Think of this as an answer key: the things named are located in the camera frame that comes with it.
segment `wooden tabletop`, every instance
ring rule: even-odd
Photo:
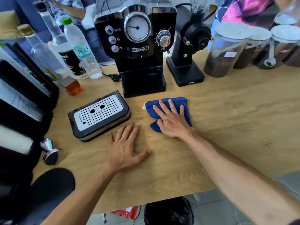
[[[193,56],[203,70],[207,51]],[[140,125],[135,150],[152,149],[152,156],[128,172],[117,174],[109,184],[94,213],[160,201],[215,188],[200,162],[178,139],[150,128],[155,121],[142,109],[150,100],[186,97],[192,125],[207,138],[228,149],[267,175],[300,169],[300,72],[281,66],[260,70],[255,66],[232,70],[223,78],[205,75],[203,83],[178,87],[165,62],[167,90],[125,99],[132,116],[127,123]],[[117,73],[116,66],[103,68]],[[55,167],[65,167],[81,183],[96,164],[106,158],[108,133],[83,143],[73,136],[67,113],[115,90],[122,83],[102,76],[80,80],[84,91],[75,97],[60,93],[47,137],[67,152],[58,165],[39,162],[35,178]]]

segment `blue sofa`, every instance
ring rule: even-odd
[[[43,19],[41,18],[41,16],[39,15],[39,13],[36,11],[35,7],[32,4],[35,1],[38,0],[0,0],[0,12],[15,10],[20,19],[21,24],[31,25],[32,28],[35,30],[36,34],[39,36],[39,38],[43,42],[47,43],[48,41],[52,40],[52,36],[47,26],[45,25]],[[81,0],[81,1],[85,7],[94,3],[92,0]],[[112,60],[105,54],[95,29],[91,29],[87,31],[86,40],[88,41],[88,44],[91,47],[91,50],[94,53],[99,63]],[[42,67],[40,62],[32,55],[31,53],[32,46],[25,38],[15,38],[10,40],[0,40],[0,41],[9,44],[13,44],[17,42],[22,47],[22,49],[32,58],[32,60],[38,66]],[[24,66],[24,64],[15,56],[13,52],[11,52],[6,47],[3,47],[3,49],[19,64]]]

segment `cleaning towel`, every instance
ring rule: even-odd
[[[177,98],[164,98],[162,99],[163,103],[168,107],[169,110],[170,109],[170,105],[169,105],[169,99],[171,99],[176,107],[177,112],[180,112],[180,105],[183,105],[185,107],[185,119],[187,121],[187,123],[192,126],[191,122],[190,122],[190,115],[188,113],[188,107],[187,107],[187,99],[185,97],[177,97]],[[158,100],[153,100],[153,101],[149,101],[145,103],[145,107],[146,110],[148,112],[148,114],[153,117],[153,118],[157,118],[160,119],[159,115],[154,111],[153,106],[156,105],[159,109],[161,109]],[[156,131],[156,132],[160,132],[161,130],[159,128],[159,126],[157,125],[157,120],[155,122],[153,122],[150,127]]]

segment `yellow pillow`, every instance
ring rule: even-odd
[[[17,26],[20,26],[20,20],[14,10],[0,12],[0,40],[22,38]]]

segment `red bag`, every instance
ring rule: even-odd
[[[130,207],[130,208],[111,211],[111,213],[113,213],[115,215],[125,216],[127,219],[128,218],[135,219],[135,216],[137,214],[137,208],[138,208],[138,206],[134,206],[134,207]]]

